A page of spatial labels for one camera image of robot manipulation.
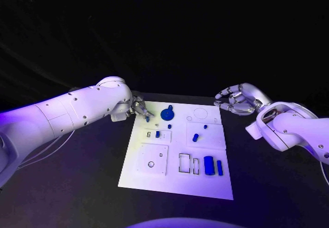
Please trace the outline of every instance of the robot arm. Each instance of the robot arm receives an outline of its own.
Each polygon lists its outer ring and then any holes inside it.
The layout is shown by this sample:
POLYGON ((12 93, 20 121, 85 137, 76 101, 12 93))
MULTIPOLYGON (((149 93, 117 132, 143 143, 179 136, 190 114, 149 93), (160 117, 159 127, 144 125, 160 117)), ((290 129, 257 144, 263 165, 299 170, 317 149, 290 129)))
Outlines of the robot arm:
POLYGON ((95 86, 1 113, 0 186, 40 145, 107 115, 113 121, 121 121, 133 113, 153 116, 118 77, 107 77, 95 86))
POLYGON ((329 164, 329 118, 319 119, 296 103, 273 103, 248 83, 227 88, 215 98, 224 95, 229 95, 229 104, 215 101, 215 106, 238 115, 258 113, 255 122, 245 128, 254 139, 264 137, 280 151, 299 145, 319 161, 329 164))

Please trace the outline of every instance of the robotic hand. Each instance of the robotic hand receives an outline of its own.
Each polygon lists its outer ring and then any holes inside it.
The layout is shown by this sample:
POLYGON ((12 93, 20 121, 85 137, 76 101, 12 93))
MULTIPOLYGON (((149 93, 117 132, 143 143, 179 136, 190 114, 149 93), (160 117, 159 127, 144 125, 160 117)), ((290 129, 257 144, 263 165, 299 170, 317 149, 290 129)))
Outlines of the robotic hand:
POLYGON ((229 95, 229 104, 215 101, 215 106, 237 115, 258 113, 255 121, 245 128, 254 139, 264 137, 280 151, 294 145, 302 146, 320 162, 329 164, 329 118, 319 119, 296 103, 273 103, 250 83, 228 87, 215 98, 224 95, 229 95))
POLYGON ((115 122, 131 114, 153 117, 143 97, 131 94, 120 77, 0 113, 0 187, 40 145, 108 115, 115 122))

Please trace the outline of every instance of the table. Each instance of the table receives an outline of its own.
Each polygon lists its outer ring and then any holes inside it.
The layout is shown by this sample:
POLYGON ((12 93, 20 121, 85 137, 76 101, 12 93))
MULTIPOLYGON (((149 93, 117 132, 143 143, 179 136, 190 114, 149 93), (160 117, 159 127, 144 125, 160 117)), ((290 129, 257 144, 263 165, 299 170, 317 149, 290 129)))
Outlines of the table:
MULTIPOLYGON (((149 101, 212 105, 214 98, 144 94, 149 101)), ((245 131, 255 115, 221 112, 234 201, 118 188, 134 117, 76 130, 62 149, 20 169, 0 194, 1 227, 126 227, 190 217, 263 227, 326 227, 329 186, 302 147, 274 150, 245 131)))

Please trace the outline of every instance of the blue object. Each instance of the blue object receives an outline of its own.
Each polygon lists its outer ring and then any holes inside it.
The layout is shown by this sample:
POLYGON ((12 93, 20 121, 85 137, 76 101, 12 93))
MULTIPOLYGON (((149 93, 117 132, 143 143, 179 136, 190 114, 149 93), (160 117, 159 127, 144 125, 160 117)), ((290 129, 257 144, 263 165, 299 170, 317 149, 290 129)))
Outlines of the blue object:
POLYGON ((222 176, 221 160, 218 161, 218 175, 222 176))
POLYGON ((199 135, 198 135, 198 134, 195 134, 195 135, 193 135, 193 142, 196 142, 196 141, 198 141, 198 137, 199 137, 199 135))
POLYGON ((205 160, 205 174, 209 176, 215 175, 214 158, 211 156, 206 156, 203 160, 205 160))
POLYGON ((167 109, 165 109, 160 113, 162 119, 169 121, 173 119, 175 113, 173 113, 173 106, 170 105, 167 109))

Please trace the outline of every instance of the blue disc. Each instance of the blue disc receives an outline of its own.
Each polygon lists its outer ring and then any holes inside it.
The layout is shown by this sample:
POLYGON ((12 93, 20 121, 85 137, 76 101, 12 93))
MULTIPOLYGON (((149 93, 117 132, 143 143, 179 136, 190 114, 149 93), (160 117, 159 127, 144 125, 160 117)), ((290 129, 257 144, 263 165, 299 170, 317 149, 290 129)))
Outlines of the blue disc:
POLYGON ((170 105, 167 109, 165 109, 160 113, 162 119, 169 121, 173 119, 175 113, 173 113, 173 106, 170 105))

